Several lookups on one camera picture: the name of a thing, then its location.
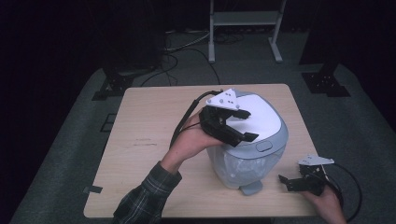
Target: hand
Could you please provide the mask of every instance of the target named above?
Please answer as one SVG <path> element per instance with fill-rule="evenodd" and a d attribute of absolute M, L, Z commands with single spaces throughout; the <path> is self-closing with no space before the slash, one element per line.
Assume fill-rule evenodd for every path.
<path fill-rule="evenodd" d="M 325 186 L 320 196 L 309 191 L 300 192 L 309 202 L 311 202 L 318 214 L 330 224 L 347 223 L 340 202 L 329 186 Z"/>
<path fill-rule="evenodd" d="M 220 140 L 207 135 L 202 130 L 201 125 L 199 124 L 200 112 L 201 111 L 187 119 L 186 123 L 183 126 L 183 129 L 186 127 L 190 127 L 193 124 L 196 125 L 191 126 L 190 128 L 180 133 L 175 143 L 172 145 L 172 147 L 169 149 L 169 151 L 166 153 L 166 155 L 163 157 L 163 160 L 161 161 L 161 166 L 172 174 L 175 174 L 177 172 L 178 168 L 184 160 L 194 157 L 207 147 L 220 146 L 223 144 Z"/>

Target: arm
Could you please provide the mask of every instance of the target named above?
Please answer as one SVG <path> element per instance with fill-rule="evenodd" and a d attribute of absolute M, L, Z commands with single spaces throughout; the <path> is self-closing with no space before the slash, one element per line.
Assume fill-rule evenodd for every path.
<path fill-rule="evenodd" d="M 329 224 L 347 223 L 340 202 L 337 196 L 329 186 L 325 186 L 322 194 L 316 196 L 309 191 L 303 191 L 301 194 L 314 206 L 318 214 Z"/>
<path fill-rule="evenodd" d="M 195 114 L 186 121 L 184 127 L 199 121 L 198 114 Z M 178 168 L 183 161 L 207 147 L 221 144 L 204 133 L 199 124 L 180 133 L 142 184 L 122 199 L 114 213 L 113 223 L 160 223 L 166 200 L 181 180 Z"/>

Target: dark background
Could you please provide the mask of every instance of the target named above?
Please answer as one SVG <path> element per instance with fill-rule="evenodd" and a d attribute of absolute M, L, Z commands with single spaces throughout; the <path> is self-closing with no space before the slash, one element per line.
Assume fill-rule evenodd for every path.
<path fill-rule="evenodd" d="M 104 62 L 132 70 L 157 66 L 163 31 L 207 28 L 208 2 L 1 1 L 2 223 L 18 207 L 90 75 Z M 217 0 L 217 10 L 236 2 Z M 251 0 L 235 10 L 274 8 L 278 1 Z M 395 9 L 385 0 L 289 0 L 281 27 L 311 29 L 301 63 L 323 63 L 335 52 L 393 129 Z"/>

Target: flannel shirt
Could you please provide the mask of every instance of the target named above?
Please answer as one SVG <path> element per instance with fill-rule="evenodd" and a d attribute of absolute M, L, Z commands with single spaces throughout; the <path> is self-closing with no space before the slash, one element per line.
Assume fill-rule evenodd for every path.
<path fill-rule="evenodd" d="M 121 200 L 113 223 L 160 223 L 166 200 L 180 180 L 179 172 L 172 175 L 158 162 L 142 184 Z"/>

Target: gray carpet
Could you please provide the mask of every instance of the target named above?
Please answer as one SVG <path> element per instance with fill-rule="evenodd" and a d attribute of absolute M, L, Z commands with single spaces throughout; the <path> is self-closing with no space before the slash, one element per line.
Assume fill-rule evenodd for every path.
<path fill-rule="evenodd" d="M 395 132 L 364 93 L 357 78 L 343 65 L 337 67 L 335 76 L 347 88 L 350 97 L 329 98 L 326 94 L 310 93 L 301 73 L 318 71 L 320 64 L 298 64 L 307 33 L 279 35 L 277 43 L 283 63 L 275 62 L 267 42 L 269 35 L 245 35 L 243 41 L 235 44 L 216 45 L 216 63 L 213 67 L 221 84 L 289 85 L 318 154 L 335 159 L 360 181 L 363 203 L 352 223 L 394 223 L 396 197 L 392 196 L 392 192 L 396 188 Z M 169 43 L 172 45 L 168 47 L 188 43 L 194 38 L 196 35 L 170 35 Z M 194 48 L 207 54 L 206 45 Z M 169 71 L 171 77 L 158 75 L 146 82 L 145 86 L 217 84 L 213 70 L 199 52 L 182 50 L 173 55 L 178 62 L 177 67 Z M 163 69 L 174 64 L 174 58 L 163 57 Z M 140 86 L 156 72 L 138 77 L 134 86 Z M 121 101 L 121 97 L 92 101 L 104 80 L 101 69 L 92 74 L 11 223 L 109 223 L 109 219 L 88 219 L 83 216 L 88 198 L 83 190 L 94 180 L 109 136 L 109 133 L 101 132 L 101 128 L 108 114 L 117 113 Z M 329 175 L 341 183 L 346 200 L 346 216 L 351 215 L 358 199 L 353 182 L 340 170 L 332 167 L 326 169 Z M 272 222 L 323 223 L 318 217 L 276 217 Z M 231 222 L 220 219 L 199 220 L 195 223 Z"/>

